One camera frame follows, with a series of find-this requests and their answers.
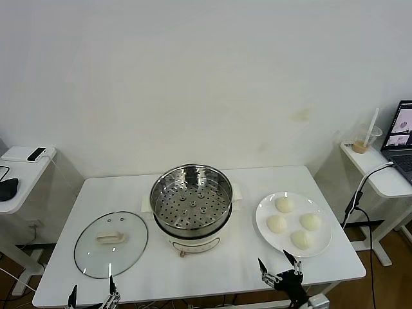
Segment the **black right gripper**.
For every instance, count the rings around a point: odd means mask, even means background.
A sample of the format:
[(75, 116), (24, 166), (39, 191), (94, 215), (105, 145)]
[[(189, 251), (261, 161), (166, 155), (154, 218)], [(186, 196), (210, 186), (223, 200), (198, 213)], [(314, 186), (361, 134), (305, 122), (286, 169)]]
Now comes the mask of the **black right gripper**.
[(287, 270), (273, 275), (267, 270), (262, 260), (258, 258), (261, 280), (271, 288), (285, 292), (291, 301), (289, 305), (290, 308), (300, 308), (308, 302), (307, 293), (301, 285), (303, 281), (302, 262), (296, 260), (296, 258), (285, 249), (283, 249), (283, 253), (294, 267), (294, 270)]

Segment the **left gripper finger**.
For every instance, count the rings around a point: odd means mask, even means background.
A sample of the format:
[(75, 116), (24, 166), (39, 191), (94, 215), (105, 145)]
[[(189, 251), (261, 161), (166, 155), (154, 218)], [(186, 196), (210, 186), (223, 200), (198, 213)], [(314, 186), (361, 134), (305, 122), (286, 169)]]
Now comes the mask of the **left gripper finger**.
[(77, 285), (73, 287), (73, 290), (68, 297), (66, 309), (76, 309), (76, 307), (77, 307)]
[(117, 290), (117, 286), (113, 280), (113, 276), (109, 277), (109, 295), (106, 300), (101, 304), (100, 309), (115, 309), (120, 301), (120, 293)]

